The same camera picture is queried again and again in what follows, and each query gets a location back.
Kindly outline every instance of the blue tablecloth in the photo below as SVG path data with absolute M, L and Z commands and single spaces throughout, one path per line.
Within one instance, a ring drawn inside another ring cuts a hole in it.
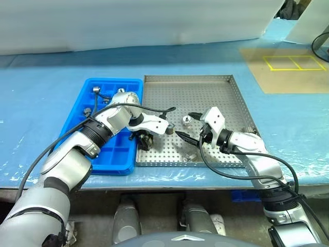
M 128 47 L 0 56 L 0 187 L 17 188 L 55 140 L 87 78 L 232 74 L 268 150 L 296 169 L 301 184 L 329 183 L 328 94 L 264 94 L 242 47 L 306 48 L 282 42 L 294 22 L 274 20 L 261 39 L 184 46 Z M 38 179 L 42 162 L 28 179 Z M 222 169 L 246 175 L 243 169 Z M 84 188 L 242 188 L 249 181 L 207 168 L 136 167 L 128 176 L 92 175 Z

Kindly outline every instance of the floor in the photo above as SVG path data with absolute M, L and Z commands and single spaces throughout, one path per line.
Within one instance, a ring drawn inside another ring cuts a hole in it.
M 15 190 L 0 190 L 0 201 L 11 201 Z M 112 225 L 116 208 L 124 191 L 80 191 L 71 198 L 70 220 L 76 224 L 75 247 L 111 246 Z M 210 214 L 221 214 L 226 236 L 271 246 L 267 222 L 259 202 L 232 203 L 228 190 L 195 190 L 178 192 L 130 192 L 139 210 L 142 233 L 169 232 L 179 229 L 177 215 L 183 199 L 200 203 Z M 329 229 L 329 199 L 308 199 L 310 206 Z M 0 202 L 2 214 L 8 203 Z M 313 226 L 323 235 L 311 218 Z

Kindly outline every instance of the stainless steel tray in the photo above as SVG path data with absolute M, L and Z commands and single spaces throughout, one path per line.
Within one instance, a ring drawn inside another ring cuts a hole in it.
M 187 132 L 198 139 L 202 123 L 192 119 L 185 127 L 182 118 L 189 112 L 204 112 L 217 106 L 225 117 L 226 128 L 235 131 L 258 130 L 250 116 L 244 99 L 232 75 L 217 76 L 145 76 L 143 105 L 156 109 L 177 107 L 167 114 L 167 120 L 175 124 L 175 130 Z M 204 145 L 208 160 L 215 167 L 242 167 L 235 155 L 220 153 L 218 148 Z M 199 150 L 176 134 L 155 136 L 149 151 L 138 150 L 137 166 L 202 167 Z

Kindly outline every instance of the black mechanical part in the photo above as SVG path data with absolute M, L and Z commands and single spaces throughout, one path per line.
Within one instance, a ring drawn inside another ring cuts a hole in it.
M 232 135 L 233 131 L 227 130 L 227 129 L 223 129 L 220 132 L 220 135 L 217 139 L 217 145 L 220 146 L 220 151 L 222 153 L 230 153 L 232 150 L 228 148 L 228 143 L 229 143 L 229 139 Z
M 198 146 L 198 140 L 192 138 L 189 134 L 185 133 L 185 132 L 181 132 L 181 131 L 175 131 L 175 133 L 184 141 L 186 141 L 187 143 L 194 145 L 194 146 Z
M 190 112 L 188 115 L 190 117 L 192 117 L 193 119 L 200 121 L 200 118 L 202 116 L 202 113 L 199 113 L 199 112 Z
M 282 187 L 263 189 L 258 192 L 267 211 L 286 211 L 298 205 L 295 197 Z
M 166 134 L 172 135 L 175 132 L 175 124 L 169 123 L 168 127 L 166 128 Z
M 163 120 L 167 119 L 167 113 L 163 112 L 162 114 L 159 115 L 159 118 L 162 118 Z
M 92 140 L 99 148 L 103 147 L 113 136 L 110 129 L 95 120 L 85 123 L 80 132 Z
M 55 234 L 49 234 L 46 239 L 43 241 L 41 247 L 61 247 L 61 241 L 60 238 L 62 233 L 58 233 L 58 235 Z
M 58 189 L 62 193 L 69 195 L 69 188 L 67 184 L 65 184 L 62 180 L 55 178 L 55 177 L 47 177 L 43 183 L 44 188 L 54 188 Z
M 135 119 L 130 119 L 130 121 L 129 121 L 129 126 L 131 126 L 131 127 L 137 126 L 137 125 L 139 125 L 141 122 L 143 122 L 143 120 L 144 120 L 144 116 L 143 116 L 143 114 L 140 114 L 137 118 L 135 118 Z
M 271 228 L 268 229 L 268 234 L 269 237 L 271 238 L 273 247 L 285 247 L 277 230 L 273 226 L 271 226 Z
M 137 138 L 138 148 L 144 151 L 149 151 L 153 146 L 153 135 L 146 130 L 138 130 L 131 133 L 129 140 Z
M 91 108 L 87 107 L 87 108 L 83 109 L 83 115 L 85 117 L 90 117 L 91 114 L 92 114 Z

